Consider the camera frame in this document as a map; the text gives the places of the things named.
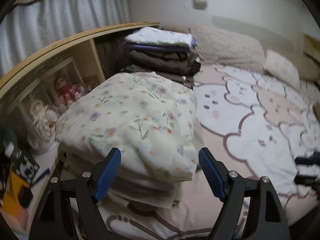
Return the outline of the grey pleated curtain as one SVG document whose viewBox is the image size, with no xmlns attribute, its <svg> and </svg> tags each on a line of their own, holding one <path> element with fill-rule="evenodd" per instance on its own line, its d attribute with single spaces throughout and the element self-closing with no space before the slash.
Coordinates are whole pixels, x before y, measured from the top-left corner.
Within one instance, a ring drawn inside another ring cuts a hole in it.
<svg viewBox="0 0 320 240">
<path fill-rule="evenodd" d="M 131 21 L 130 0 L 38 0 L 1 22 L 1 76 L 38 50 L 86 30 Z"/>
</svg>

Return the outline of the olive brown garment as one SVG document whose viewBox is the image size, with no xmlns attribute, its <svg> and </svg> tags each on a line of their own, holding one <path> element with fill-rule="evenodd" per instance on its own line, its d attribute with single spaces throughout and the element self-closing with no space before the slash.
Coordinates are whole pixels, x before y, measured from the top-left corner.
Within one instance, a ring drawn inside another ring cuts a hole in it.
<svg viewBox="0 0 320 240">
<path fill-rule="evenodd" d="M 320 120 L 320 103 L 314 104 L 312 110 L 318 120 Z"/>
</svg>

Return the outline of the white folded cloth pile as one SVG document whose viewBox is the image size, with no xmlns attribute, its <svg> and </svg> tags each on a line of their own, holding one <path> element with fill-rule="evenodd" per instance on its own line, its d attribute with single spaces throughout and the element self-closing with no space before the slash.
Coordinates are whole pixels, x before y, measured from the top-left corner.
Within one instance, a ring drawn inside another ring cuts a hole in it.
<svg viewBox="0 0 320 240">
<path fill-rule="evenodd" d="M 80 175 L 94 167 L 92 163 L 75 153 L 67 153 L 66 156 L 69 169 L 73 174 Z M 173 185 L 168 191 L 151 189 L 115 177 L 108 190 L 107 197 L 121 206 L 128 206 L 130 203 L 136 202 L 153 207 L 172 209 L 182 200 L 183 189 L 180 183 Z"/>
</svg>

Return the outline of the white headboard panel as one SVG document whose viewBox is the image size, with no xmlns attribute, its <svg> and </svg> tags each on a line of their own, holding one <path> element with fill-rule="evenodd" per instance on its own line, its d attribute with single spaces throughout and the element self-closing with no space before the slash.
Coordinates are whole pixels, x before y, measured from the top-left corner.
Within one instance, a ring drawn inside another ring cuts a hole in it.
<svg viewBox="0 0 320 240">
<path fill-rule="evenodd" d="M 264 51 L 272 49 L 278 52 L 296 53 L 300 55 L 303 53 L 301 31 L 298 32 L 297 35 L 294 35 L 293 40 L 291 40 L 263 27 L 231 18 L 212 16 L 212 24 L 218 28 L 227 29 L 259 40 Z"/>
</svg>

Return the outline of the small fluffy white pillow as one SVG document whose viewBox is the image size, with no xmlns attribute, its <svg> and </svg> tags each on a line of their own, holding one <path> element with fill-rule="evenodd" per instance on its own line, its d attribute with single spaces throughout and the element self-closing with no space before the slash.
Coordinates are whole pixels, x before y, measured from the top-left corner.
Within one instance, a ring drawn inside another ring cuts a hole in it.
<svg viewBox="0 0 320 240">
<path fill-rule="evenodd" d="M 295 90 L 300 90 L 300 77 L 297 68 L 290 60 L 276 51 L 266 51 L 266 61 L 263 65 L 264 71 L 290 85 Z"/>
</svg>

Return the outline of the cream floral dress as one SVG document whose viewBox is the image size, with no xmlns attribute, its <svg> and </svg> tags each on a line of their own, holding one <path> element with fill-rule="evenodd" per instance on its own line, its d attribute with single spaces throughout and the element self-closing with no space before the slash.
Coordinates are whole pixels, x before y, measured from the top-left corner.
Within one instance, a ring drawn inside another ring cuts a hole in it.
<svg viewBox="0 0 320 240">
<path fill-rule="evenodd" d="M 190 181 L 196 110 L 195 94 L 184 85 L 154 73 L 119 73 L 61 115 L 56 139 L 92 164 L 118 148 L 118 176 L 136 184 Z"/>
</svg>

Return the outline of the tall folded clothes stack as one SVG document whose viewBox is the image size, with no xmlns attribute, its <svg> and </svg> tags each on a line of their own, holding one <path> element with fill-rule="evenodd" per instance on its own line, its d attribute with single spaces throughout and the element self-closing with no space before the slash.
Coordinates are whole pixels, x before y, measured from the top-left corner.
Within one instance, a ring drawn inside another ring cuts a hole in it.
<svg viewBox="0 0 320 240">
<path fill-rule="evenodd" d="M 128 57 L 122 72 L 154 72 L 193 89 L 201 69 L 191 29 L 176 25 L 143 27 L 124 38 Z"/>
</svg>

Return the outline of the wooden bedside shelf right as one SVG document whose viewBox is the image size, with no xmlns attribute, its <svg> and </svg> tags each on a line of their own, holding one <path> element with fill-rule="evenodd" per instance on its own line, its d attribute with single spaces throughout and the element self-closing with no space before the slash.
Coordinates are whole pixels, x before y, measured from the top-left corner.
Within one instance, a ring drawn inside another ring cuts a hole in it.
<svg viewBox="0 0 320 240">
<path fill-rule="evenodd" d="M 303 34 L 303 50 L 306 55 L 320 62 L 320 40 Z"/>
</svg>

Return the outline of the bear pattern bed sheet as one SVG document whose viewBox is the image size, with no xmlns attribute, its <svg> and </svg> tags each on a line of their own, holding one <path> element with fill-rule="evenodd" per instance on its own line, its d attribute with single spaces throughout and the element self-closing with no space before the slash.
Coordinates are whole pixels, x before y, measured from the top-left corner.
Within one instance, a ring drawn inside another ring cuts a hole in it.
<svg viewBox="0 0 320 240">
<path fill-rule="evenodd" d="M 319 89 L 301 81 L 299 90 L 274 77 L 230 66 L 204 66 L 194 87 L 200 122 L 196 129 L 214 157 L 241 176 L 272 181 L 284 207 L 292 239 L 316 239 L 319 202 L 295 175 L 319 175 L 316 166 L 297 166 L 295 157 L 319 150 L 319 122 L 313 106 Z M 222 203 L 202 172 L 184 183 L 172 209 L 126 207 L 103 202 L 108 230 L 130 239 L 183 239 L 210 233 Z"/>
</svg>

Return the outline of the red white doll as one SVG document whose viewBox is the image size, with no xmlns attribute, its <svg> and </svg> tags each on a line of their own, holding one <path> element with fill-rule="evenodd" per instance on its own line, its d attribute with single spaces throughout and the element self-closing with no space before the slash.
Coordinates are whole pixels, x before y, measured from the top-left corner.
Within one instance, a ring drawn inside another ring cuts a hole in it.
<svg viewBox="0 0 320 240">
<path fill-rule="evenodd" d="M 55 89 L 59 101 L 68 109 L 73 103 L 78 101 L 86 94 L 82 84 L 72 84 L 63 76 L 58 77 L 55 83 Z"/>
</svg>

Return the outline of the long beige bolster pillow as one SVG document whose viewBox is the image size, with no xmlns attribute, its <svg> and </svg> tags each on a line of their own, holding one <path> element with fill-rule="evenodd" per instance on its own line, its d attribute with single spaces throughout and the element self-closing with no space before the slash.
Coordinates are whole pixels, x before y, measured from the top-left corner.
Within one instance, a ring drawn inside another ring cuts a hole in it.
<svg viewBox="0 0 320 240">
<path fill-rule="evenodd" d="M 288 59 L 297 68 L 302 80 L 316 82 L 319 78 L 319 62 L 307 55 L 289 54 Z"/>
</svg>

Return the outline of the wooden bedside shelf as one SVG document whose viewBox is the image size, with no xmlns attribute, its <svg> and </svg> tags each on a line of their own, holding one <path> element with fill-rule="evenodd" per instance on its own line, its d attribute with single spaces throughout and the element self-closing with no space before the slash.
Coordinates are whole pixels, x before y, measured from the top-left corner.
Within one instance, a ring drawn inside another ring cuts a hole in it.
<svg viewBox="0 0 320 240">
<path fill-rule="evenodd" d="M 100 84 L 106 79 L 96 38 L 110 40 L 114 33 L 123 35 L 130 30 L 157 26 L 158 22 L 109 25 L 63 38 L 33 53 L 1 78 L 1 122 L 31 143 L 36 153 L 51 150 L 56 146 L 54 139 L 45 141 L 33 128 L 31 103 L 42 102 L 59 113 L 55 78 L 64 76 L 71 84 L 83 83 L 84 79 Z"/>
<path fill-rule="evenodd" d="M 306 55 L 320 62 L 320 40 L 303 34 L 303 50 Z"/>
</svg>

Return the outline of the wooden bedside shelf left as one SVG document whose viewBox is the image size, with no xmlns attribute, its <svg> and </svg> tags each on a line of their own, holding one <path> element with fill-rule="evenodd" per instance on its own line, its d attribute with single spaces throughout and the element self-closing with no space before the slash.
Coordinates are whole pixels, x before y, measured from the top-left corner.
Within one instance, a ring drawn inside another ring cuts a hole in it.
<svg viewBox="0 0 320 240">
<path fill-rule="evenodd" d="M 33 53 L 1 78 L 1 122 L 31 143 L 36 153 L 51 150 L 56 146 L 54 139 L 45 141 L 33 128 L 31 103 L 42 102 L 59 113 L 55 78 L 64 76 L 71 84 L 83 83 L 84 79 L 100 84 L 106 79 L 96 38 L 110 40 L 114 33 L 123 35 L 130 30 L 157 26 L 158 22 L 109 25 L 63 38 Z"/>
</svg>

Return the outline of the orange yellow book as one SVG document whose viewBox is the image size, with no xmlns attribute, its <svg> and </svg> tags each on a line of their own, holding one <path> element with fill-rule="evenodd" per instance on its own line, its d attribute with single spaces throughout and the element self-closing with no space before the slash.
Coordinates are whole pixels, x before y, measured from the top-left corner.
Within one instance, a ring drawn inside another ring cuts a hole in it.
<svg viewBox="0 0 320 240">
<path fill-rule="evenodd" d="M 10 172 L 9 189 L 4 193 L 1 211 L 4 211 L 17 219 L 28 217 L 28 211 L 18 202 L 18 194 L 22 186 L 28 187 L 29 184 L 16 173 Z"/>
</svg>

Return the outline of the large quilted beige pillow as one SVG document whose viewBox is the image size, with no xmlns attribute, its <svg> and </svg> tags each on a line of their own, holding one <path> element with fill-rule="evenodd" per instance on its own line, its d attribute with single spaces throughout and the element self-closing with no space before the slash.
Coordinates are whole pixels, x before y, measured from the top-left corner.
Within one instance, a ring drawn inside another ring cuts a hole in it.
<svg viewBox="0 0 320 240">
<path fill-rule="evenodd" d="M 215 26 L 201 25 L 192 29 L 201 62 L 232 66 L 263 73 L 265 54 L 260 42 L 247 35 Z"/>
</svg>

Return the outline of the black white patterned box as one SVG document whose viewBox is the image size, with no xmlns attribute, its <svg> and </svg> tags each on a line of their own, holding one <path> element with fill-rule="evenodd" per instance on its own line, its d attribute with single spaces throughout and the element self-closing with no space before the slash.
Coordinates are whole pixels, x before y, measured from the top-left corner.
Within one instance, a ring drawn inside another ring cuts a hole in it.
<svg viewBox="0 0 320 240">
<path fill-rule="evenodd" d="M 30 184 L 35 178 L 40 166 L 30 153 L 22 152 L 14 162 L 12 170 L 24 181 Z"/>
</svg>

